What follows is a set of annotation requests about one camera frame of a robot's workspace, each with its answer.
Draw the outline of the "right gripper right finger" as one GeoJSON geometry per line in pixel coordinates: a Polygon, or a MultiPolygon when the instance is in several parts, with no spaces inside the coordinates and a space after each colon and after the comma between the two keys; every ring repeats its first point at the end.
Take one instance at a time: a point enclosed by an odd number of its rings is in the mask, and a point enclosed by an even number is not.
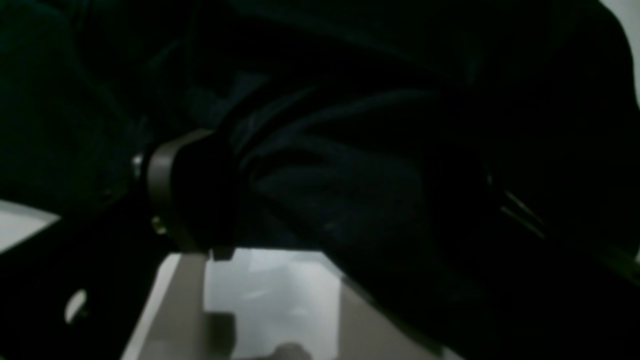
{"type": "Polygon", "coordinates": [[[484,360],[637,360],[639,267],[547,225],[489,170],[480,278],[494,327],[484,360]]]}

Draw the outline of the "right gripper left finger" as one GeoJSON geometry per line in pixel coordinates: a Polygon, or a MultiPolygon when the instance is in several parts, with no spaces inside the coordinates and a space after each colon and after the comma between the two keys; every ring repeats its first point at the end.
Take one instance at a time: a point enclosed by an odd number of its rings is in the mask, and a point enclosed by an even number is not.
{"type": "Polygon", "coordinates": [[[199,129],[139,153],[125,193],[1,253],[3,360],[118,360],[173,252],[233,251],[233,150],[199,129]]]}

